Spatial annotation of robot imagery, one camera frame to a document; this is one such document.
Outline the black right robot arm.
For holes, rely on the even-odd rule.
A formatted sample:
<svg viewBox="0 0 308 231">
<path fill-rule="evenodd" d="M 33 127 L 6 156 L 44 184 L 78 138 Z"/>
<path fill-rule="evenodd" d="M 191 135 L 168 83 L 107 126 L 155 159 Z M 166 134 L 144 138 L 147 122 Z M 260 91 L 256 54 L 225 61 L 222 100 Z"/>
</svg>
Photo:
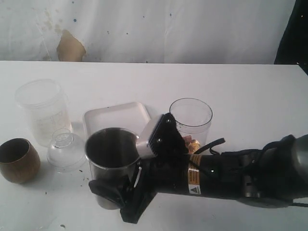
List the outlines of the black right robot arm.
<svg viewBox="0 0 308 231">
<path fill-rule="evenodd" d="M 262 149 L 218 153 L 218 139 L 190 154 L 171 113 L 146 125 L 140 136 L 122 128 L 92 134 L 85 153 L 106 172 L 91 192 L 136 224 L 158 193 L 234 200 L 263 208 L 302 206 L 308 195 L 308 137 L 288 135 Z"/>
</svg>

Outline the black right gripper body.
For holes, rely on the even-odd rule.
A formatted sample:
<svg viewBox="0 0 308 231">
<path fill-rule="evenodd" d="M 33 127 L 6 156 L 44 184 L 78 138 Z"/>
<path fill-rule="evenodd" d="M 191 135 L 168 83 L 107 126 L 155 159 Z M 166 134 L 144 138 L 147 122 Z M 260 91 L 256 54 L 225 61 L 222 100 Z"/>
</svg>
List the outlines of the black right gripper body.
<svg viewBox="0 0 308 231">
<path fill-rule="evenodd" d="M 189 195 L 187 155 L 171 158 L 153 158 L 137 162 L 130 175 L 120 178 L 120 209 L 122 220 L 138 223 L 143 212 L 157 193 Z"/>
</svg>

